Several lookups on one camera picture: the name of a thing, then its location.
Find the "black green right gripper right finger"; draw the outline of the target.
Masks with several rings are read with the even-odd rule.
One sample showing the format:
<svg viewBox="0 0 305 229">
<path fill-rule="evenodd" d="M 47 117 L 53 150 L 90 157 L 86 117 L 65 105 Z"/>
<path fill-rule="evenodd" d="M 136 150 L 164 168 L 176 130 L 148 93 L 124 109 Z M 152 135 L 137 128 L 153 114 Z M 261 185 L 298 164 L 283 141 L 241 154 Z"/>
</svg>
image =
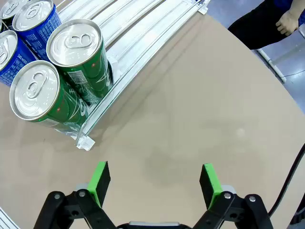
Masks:
<svg viewBox="0 0 305 229">
<path fill-rule="evenodd" d="M 238 229 L 272 229 L 270 217 L 261 197 L 249 194 L 244 198 L 224 191 L 212 164 L 203 164 L 199 179 L 206 212 L 194 229 L 219 229 L 225 221 Z"/>
</svg>

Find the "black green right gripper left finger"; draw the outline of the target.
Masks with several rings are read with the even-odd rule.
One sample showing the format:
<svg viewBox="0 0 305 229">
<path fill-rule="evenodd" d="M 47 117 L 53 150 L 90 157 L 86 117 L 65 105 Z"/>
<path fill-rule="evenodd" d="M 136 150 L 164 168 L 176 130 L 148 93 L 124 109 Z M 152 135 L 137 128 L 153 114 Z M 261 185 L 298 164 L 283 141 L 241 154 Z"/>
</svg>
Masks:
<svg viewBox="0 0 305 229">
<path fill-rule="evenodd" d="M 111 177 L 108 162 L 99 162 L 86 188 L 65 195 L 48 194 L 34 225 L 35 229 L 69 229 L 76 219 L 84 219 L 91 229 L 115 229 L 102 209 Z"/>
</svg>

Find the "person's left hand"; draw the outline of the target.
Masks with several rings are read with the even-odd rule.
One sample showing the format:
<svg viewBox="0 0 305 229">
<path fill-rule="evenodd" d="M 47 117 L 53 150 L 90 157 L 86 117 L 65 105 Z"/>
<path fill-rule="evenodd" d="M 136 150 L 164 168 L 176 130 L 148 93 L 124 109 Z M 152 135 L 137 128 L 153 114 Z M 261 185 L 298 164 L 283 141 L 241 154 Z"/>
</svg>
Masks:
<svg viewBox="0 0 305 229">
<path fill-rule="evenodd" d="M 298 17 L 288 10 L 275 25 L 282 35 L 289 36 L 298 29 Z"/>
</svg>

